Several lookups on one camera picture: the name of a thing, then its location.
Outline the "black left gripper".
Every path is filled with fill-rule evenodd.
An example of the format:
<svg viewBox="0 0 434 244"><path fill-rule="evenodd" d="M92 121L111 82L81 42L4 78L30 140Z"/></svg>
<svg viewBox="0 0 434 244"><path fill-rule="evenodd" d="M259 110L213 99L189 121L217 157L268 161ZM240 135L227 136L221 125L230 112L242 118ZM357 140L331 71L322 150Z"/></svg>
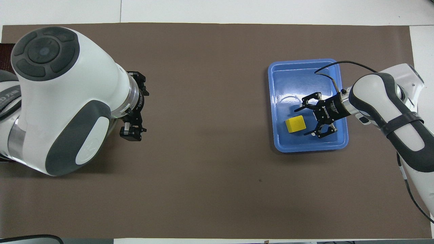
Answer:
<svg viewBox="0 0 434 244"><path fill-rule="evenodd" d="M146 77L140 72L127 72L129 76L134 80L132 86L134 90L132 93L138 95L137 99L132 102L132 108L126 110L127 119L123 127L121 127L119 136L127 141L140 142L142 141L142 133L147 131L142 127L141 111L144 107L145 96L149 96L150 93L146 88Z"/></svg>

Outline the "yellow block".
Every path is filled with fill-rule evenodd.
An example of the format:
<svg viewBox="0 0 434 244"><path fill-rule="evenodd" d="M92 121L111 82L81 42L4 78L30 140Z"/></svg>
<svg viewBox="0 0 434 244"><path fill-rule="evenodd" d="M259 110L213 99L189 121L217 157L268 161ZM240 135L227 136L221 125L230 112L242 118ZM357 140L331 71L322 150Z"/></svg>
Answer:
<svg viewBox="0 0 434 244"><path fill-rule="evenodd" d="M302 115L291 117L285 120L285 125L287 127L288 133L294 133L298 131L305 130L306 124L304 117Z"/></svg>

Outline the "dark wooden drawer cabinet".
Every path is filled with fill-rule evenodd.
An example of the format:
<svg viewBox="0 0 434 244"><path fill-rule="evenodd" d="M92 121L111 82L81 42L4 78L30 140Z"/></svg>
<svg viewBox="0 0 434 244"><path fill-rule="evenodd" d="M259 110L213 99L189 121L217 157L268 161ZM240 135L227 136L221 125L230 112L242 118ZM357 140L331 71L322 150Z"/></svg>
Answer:
<svg viewBox="0 0 434 244"><path fill-rule="evenodd" d="M17 76L12 73L12 66L10 62L10 55L14 44L1 44L0 43L0 93L13 87L14 85L11 82L17 81ZM3 112L5 112L5 116L11 116L15 112L19 111L19 105L21 105L21 100L16 98L12 101L12 104L6 105L8 107L5 111L3 111L3 102L2 98L6 97L5 95L0 95L0 151L2 147L7 145L7 136L9 133L6 132L5 128L2 128L3 125L6 125L6 121L9 119L3 117ZM12 159L6 157L3 153L0 152L0 163L13 162Z"/></svg>

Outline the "blue plastic tray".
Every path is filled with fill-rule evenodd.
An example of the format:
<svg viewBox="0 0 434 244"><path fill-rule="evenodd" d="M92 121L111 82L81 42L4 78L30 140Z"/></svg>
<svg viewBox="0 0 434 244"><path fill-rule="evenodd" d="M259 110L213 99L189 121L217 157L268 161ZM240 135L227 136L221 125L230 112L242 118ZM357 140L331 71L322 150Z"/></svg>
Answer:
<svg viewBox="0 0 434 244"><path fill-rule="evenodd" d="M305 135L316 127L313 111L303 109L294 112L302 103L302 98L321 92L322 99L336 94L333 81L342 89L339 65L332 59L279 61L268 68L273 140L276 149L282 153L306 151L338 150L346 147L349 141L346 119L334 123L337 132L324 138ZM302 116L306 129L289 133L285 121Z"/></svg>

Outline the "brown table mat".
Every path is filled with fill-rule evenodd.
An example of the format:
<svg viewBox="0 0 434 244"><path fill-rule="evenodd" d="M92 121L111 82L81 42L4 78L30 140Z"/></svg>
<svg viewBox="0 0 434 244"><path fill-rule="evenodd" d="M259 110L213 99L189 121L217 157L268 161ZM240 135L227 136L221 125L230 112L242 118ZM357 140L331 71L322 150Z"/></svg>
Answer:
<svg viewBox="0 0 434 244"><path fill-rule="evenodd" d="M50 177L0 163L0 237L416 239L430 222L395 150L347 119L336 151L273 144L267 70L287 60L413 64L407 26L70 24L146 76L141 142L122 123L88 165Z"/></svg>

